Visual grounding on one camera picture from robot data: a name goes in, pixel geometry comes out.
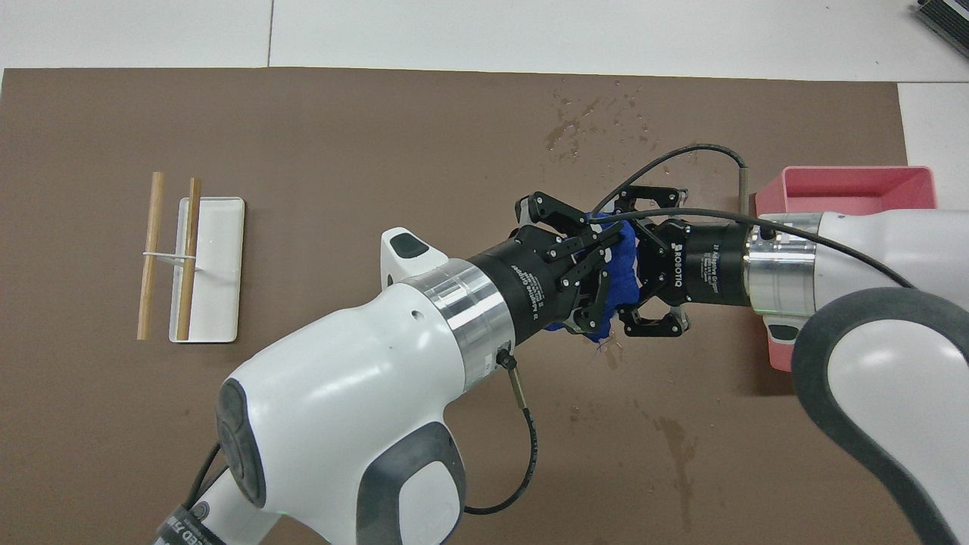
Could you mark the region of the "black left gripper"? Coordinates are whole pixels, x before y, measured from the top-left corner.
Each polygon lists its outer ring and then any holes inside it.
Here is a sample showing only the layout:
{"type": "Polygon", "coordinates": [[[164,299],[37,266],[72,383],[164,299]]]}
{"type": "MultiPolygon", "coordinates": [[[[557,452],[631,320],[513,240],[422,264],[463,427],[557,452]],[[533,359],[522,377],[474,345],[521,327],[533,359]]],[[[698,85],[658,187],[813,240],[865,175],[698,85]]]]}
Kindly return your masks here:
{"type": "Polygon", "coordinates": [[[513,343],[523,344],[547,325],[564,322],[572,335],[605,338],[610,273],[597,263],[582,277],[561,278],[573,257],[599,255],[609,262],[628,249],[624,223],[593,224],[578,208],[543,192],[515,203],[519,228],[511,238],[469,258],[496,286],[513,322],[513,343]]]}

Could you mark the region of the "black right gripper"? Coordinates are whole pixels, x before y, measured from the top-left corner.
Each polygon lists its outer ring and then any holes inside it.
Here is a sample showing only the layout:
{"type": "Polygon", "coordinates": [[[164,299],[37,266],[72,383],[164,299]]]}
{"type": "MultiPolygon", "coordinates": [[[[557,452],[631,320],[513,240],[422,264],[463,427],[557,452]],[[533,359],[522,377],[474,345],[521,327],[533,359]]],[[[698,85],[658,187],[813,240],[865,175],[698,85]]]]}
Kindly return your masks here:
{"type": "Polygon", "coordinates": [[[745,256],[749,228],[738,223],[688,223],[678,218],[687,191],[621,185],[606,197],[606,242],[665,244],[657,292],[669,304],[662,318],[644,318],[633,304],[617,307],[630,338],[675,338],[691,328],[683,304],[749,306],[745,256]]]}

